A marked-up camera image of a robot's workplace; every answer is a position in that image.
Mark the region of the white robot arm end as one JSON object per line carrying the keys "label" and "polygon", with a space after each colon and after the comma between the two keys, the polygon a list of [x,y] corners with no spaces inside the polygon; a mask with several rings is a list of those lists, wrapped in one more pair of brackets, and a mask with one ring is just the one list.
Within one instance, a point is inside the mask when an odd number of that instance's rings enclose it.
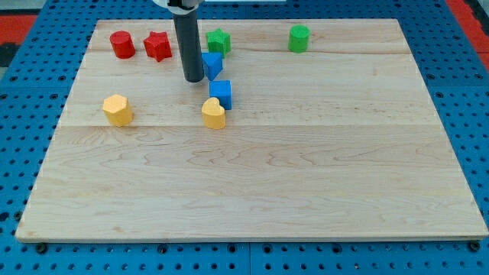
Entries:
{"label": "white robot arm end", "polygon": [[203,0],[152,0],[154,4],[169,10],[174,15],[187,15],[195,11]]}

